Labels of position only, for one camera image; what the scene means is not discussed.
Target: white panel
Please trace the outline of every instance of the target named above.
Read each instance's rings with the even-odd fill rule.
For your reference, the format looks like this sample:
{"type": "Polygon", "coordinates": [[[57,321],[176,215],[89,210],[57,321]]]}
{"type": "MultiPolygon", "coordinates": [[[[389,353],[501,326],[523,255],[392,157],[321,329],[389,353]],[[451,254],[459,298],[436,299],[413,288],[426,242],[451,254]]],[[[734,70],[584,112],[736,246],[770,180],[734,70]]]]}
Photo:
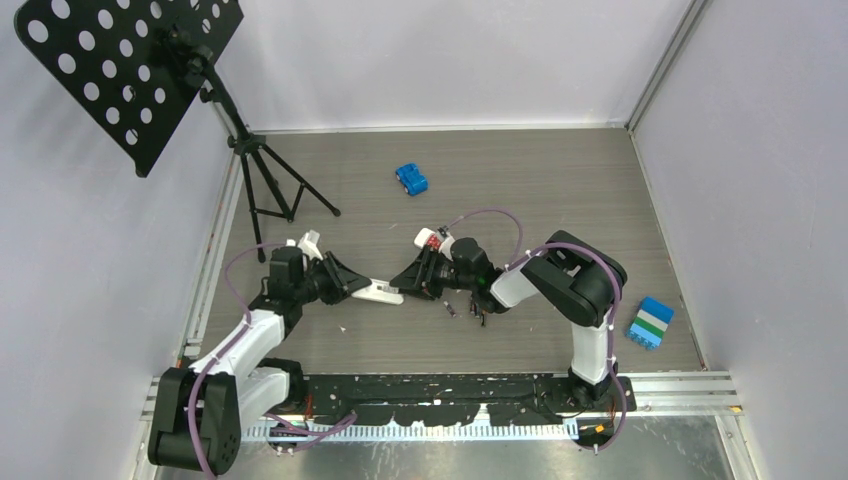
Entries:
{"type": "Polygon", "coordinates": [[[689,0],[243,0],[257,129],[623,123],[689,0]]]}
{"type": "Polygon", "coordinates": [[[229,153],[198,103],[136,177],[18,41],[20,3],[0,6],[0,476],[126,478],[151,378],[185,328],[229,153]]]}
{"type": "Polygon", "coordinates": [[[842,478],[848,4],[713,2],[637,130],[687,305],[766,478],[842,478]]]}

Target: perforated black panel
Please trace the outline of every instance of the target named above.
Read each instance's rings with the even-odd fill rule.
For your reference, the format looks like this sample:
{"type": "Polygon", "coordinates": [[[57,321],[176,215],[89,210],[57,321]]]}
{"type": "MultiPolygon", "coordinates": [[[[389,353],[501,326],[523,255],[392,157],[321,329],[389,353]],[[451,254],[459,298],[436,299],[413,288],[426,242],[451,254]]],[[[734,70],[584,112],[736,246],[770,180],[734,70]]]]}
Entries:
{"type": "Polygon", "coordinates": [[[15,29],[145,177],[199,90],[168,61],[164,32],[189,32],[214,63],[242,18],[236,0],[29,0],[15,29]]]}

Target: black music stand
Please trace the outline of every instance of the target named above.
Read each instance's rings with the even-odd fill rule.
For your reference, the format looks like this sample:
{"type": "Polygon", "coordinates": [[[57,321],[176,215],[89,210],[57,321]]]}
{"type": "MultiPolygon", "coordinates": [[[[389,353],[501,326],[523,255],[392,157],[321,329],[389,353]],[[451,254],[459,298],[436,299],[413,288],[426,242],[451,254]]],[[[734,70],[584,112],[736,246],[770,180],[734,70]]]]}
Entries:
{"type": "MultiPolygon", "coordinates": [[[[220,104],[235,128],[228,145],[241,158],[256,243],[258,215],[294,221],[304,190],[341,215],[309,182],[251,133],[215,71],[244,18],[237,0],[29,0],[15,15],[21,42],[133,159],[146,177],[191,102],[220,104]],[[208,81],[211,88],[204,85],[208,81]],[[264,151],[299,183],[289,207],[264,151]],[[248,159],[281,212],[256,208],[248,159]]],[[[259,250],[259,261],[265,253],[259,250]]]]}

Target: blue toy car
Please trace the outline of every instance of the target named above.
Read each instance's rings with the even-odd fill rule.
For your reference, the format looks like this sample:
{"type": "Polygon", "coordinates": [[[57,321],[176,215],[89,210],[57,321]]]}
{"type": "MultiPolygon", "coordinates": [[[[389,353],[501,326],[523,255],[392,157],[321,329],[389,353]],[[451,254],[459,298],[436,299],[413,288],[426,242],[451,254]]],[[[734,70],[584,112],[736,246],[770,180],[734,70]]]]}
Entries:
{"type": "Polygon", "coordinates": [[[418,171],[418,165],[414,163],[408,163],[398,168],[395,174],[400,183],[403,184],[403,191],[408,193],[409,196],[418,195],[427,190],[429,186],[427,178],[421,175],[421,172],[418,171]]]}

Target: white backdrop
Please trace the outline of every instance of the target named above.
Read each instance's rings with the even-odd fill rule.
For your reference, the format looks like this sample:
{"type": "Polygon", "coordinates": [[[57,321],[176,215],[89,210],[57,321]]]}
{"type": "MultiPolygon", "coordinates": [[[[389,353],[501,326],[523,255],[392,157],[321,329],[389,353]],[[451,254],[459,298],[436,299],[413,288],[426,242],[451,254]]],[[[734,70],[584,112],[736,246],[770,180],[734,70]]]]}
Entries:
{"type": "Polygon", "coordinates": [[[811,7],[712,2],[636,132],[699,340],[775,480],[848,471],[848,4],[811,7]]]}
{"type": "Polygon", "coordinates": [[[18,41],[18,3],[0,4],[0,477],[122,480],[185,328],[229,150],[195,102],[136,177],[18,41]]]}
{"type": "Polygon", "coordinates": [[[222,70],[256,129],[623,123],[688,3],[242,0],[222,70]]]}

